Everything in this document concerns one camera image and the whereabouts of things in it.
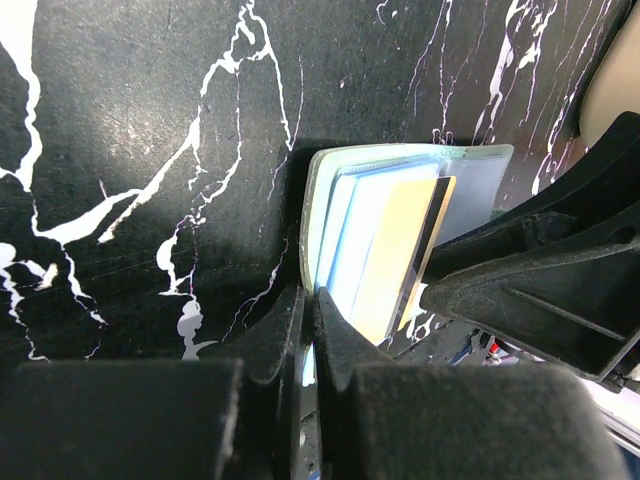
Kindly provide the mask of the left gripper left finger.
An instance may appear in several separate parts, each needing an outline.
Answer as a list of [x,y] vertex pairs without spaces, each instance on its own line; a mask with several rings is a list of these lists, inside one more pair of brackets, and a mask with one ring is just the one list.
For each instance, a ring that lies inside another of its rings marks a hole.
[[5,479],[289,479],[305,294],[195,360],[25,364],[1,385]]

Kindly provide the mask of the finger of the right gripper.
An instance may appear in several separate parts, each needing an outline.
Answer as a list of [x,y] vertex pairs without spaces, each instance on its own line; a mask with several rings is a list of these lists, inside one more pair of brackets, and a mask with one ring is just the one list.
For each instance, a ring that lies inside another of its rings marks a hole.
[[422,308],[600,382],[639,368],[639,117],[620,114],[571,169],[437,247]]

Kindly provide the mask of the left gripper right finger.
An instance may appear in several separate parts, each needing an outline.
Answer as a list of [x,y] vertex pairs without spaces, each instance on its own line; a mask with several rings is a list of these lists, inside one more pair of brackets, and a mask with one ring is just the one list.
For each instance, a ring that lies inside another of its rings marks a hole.
[[313,307],[325,479],[625,479],[589,394],[545,363],[402,365]]

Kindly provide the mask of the gold credit card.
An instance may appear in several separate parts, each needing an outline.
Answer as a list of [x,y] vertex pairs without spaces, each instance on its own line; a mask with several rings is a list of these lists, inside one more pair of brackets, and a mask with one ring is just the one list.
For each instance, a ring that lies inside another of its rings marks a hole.
[[455,186],[454,176],[444,176],[391,188],[349,315],[349,323],[372,344],[381,344],[408,321]]

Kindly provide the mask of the green card holder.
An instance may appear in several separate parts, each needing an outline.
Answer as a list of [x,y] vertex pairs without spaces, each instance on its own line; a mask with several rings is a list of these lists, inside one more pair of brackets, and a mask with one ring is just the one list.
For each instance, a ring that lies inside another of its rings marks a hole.
[[309,165],[299,257],[375,345],[408,323],[434,247],[486,224],[513,146],[391,143],[320,150]]

